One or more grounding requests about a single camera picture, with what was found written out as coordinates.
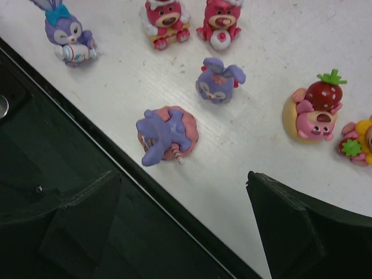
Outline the purple bunny with blue bow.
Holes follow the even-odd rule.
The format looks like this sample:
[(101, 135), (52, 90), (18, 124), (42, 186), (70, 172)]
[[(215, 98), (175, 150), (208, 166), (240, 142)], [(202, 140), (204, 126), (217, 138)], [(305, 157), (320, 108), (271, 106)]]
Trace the purple bunny with blue bow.
[(67, 66), (78, 67), (96, 58), (92, 32), (83, 29), (62, 1), (36, 0), (33, 4), (44, 11), (46, 36), (55, 45), (54, 53), (59, 60)]

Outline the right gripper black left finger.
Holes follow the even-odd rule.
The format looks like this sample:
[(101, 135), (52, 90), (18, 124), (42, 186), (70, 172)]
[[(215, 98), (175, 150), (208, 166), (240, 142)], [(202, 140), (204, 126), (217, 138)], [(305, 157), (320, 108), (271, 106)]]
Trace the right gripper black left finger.
[(119, 199), (107, 171), (75, 190), (1, 214), (1, 278), (92, 278)]

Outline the small purple bunny figure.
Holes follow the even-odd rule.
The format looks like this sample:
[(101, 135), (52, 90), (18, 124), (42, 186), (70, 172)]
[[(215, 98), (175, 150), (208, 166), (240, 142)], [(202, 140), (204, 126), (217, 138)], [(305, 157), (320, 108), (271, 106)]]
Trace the small purple bunny figure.
[(233, 98), (234, 88), (246, 82), (246, 75), (237, 65), (224, 67), (218, 58), (205, 58), (202, 73), (195, 83), (198, 94), (211, 103), (227, 103)]

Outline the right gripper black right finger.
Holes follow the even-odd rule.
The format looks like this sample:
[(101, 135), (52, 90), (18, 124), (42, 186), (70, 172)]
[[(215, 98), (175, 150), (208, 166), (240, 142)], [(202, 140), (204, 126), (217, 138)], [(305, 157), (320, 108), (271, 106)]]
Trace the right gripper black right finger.
[(246, 190), (272, 278), (371, 278), (371, 217), (250, 171)]

